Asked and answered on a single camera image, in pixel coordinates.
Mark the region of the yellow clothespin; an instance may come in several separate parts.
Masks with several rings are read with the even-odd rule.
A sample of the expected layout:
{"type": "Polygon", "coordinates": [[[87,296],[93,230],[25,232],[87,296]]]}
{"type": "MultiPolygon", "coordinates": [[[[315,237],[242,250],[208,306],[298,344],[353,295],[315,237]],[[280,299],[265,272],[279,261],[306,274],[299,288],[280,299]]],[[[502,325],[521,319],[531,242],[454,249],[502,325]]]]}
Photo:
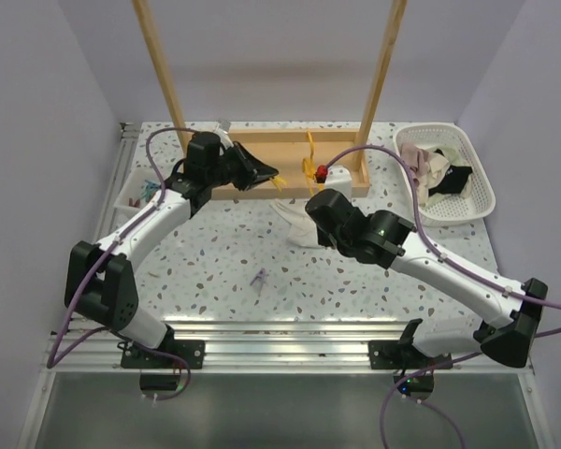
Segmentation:
{"type": "Polygon", "coordinates": [[[288,182],[281,176],[275,176],[270,181],[279,192],[282,192],[285,188],[288,187],[288,182]]]}

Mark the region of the white underwear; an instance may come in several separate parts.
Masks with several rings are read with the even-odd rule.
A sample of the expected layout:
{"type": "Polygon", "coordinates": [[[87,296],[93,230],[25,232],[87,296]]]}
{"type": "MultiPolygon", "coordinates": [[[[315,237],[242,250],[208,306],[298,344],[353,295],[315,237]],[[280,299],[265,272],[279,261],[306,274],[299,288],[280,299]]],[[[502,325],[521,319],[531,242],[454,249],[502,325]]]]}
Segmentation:
{"type": "Polygon", "coordinates": [[[289,243],[302,248],[317,249],[320,247],[316,224],[306,214],[303,204],[289,204],[274,199],[270,207],[289,224],[287,235],[289,243]]]}

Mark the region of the orange plastic hanger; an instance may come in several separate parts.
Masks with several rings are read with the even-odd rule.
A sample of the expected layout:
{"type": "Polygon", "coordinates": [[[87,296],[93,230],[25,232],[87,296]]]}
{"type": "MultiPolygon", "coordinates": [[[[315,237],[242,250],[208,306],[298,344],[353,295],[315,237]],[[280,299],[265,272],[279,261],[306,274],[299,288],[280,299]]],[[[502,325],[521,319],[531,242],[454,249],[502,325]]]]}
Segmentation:
{"type": "Polygon", "coordinates": [[[306,130],[309,144],[309,155],[302,160],[302,173],[308,186],[309,195],[314,196],[316,192],[322,191],[328,176],[328,168],[325,165],[315,164],[315,142],[309,129],[306,130]]]}

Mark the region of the purple clothespin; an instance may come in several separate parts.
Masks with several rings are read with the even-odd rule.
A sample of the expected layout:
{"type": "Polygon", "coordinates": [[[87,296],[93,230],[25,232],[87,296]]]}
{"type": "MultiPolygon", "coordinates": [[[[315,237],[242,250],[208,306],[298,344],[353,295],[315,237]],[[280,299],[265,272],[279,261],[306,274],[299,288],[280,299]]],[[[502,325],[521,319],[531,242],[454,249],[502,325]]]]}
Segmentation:
{"type": "Polygon", "coordinates": [[[260,268],[252,280],[250,281],[250,287],[257,293],[258,296],[262,295],[264,286],[266,284],[267,271],[265,268],[260,268]]]}

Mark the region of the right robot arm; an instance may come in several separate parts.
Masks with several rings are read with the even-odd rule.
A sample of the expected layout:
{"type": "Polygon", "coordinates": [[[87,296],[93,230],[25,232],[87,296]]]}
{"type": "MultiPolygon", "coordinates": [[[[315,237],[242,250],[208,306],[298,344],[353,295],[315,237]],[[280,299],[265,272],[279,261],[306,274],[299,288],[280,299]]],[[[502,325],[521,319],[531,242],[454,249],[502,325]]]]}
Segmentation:
{"type": "Polygon", "coordinates": [[[364,214],[333,189],[313,196],[305,212],[316,224],[320,245],[424,282],[471,310],[469,317],[409,321],[398,340],[380,349],[389,367],[420,368],[453,353],[476,352],[510,368],[526,364],[548,293],[544,282],[487,271],[423,239],[415,224],[397,214],[364,214]]]}

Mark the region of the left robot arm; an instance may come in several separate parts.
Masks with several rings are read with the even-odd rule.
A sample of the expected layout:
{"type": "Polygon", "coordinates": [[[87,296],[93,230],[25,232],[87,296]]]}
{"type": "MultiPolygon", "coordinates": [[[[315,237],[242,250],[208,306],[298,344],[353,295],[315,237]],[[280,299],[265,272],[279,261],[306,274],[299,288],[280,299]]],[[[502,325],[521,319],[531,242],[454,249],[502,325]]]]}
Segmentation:
{"type": "Polygon", "coordinates": [[[65,286],[63,338],[74,313],[130,342],[155,367],[183,368],[170,326],[139,304],[135,271],[175,228],[193,218],[218,187],[249,191],[278,177],[279,171],[243,144],[217,132],[194,131],[168,177],[125,225],[96,243],[81,241],[71,250],[65,286]]]}

